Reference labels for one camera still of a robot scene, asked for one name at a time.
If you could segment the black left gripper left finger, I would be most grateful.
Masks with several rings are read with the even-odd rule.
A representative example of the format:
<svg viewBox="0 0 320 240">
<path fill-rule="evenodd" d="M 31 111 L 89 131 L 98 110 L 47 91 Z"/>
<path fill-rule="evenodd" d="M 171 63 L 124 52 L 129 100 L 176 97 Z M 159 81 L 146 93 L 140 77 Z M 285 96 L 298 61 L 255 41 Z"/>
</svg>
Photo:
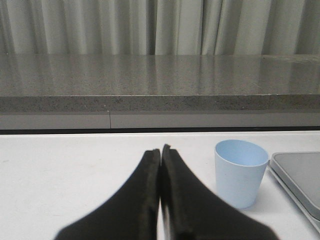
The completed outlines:
<svg viewBox="0 0 320 240">
<path fill-rule="evenodd" d="M 121 188 L 100 207 L 60 230 L 57 240 L 155 240 L 161 154 L 144 152 Z"/>
</svg>

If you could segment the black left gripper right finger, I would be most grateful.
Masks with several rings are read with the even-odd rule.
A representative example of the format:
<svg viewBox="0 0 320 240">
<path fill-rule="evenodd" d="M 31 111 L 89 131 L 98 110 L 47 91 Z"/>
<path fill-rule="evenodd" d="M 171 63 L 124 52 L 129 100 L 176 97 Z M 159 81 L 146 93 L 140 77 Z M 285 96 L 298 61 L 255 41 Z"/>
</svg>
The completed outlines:
<svg viewBox="0 0 320 240">
<path fill-rule="evenodd" d="M 210 191 L 176 149 L 164 145 L 161 206 L 168 240 L 275 240 L 268 226 L 236 210 Z"/>
</svg>

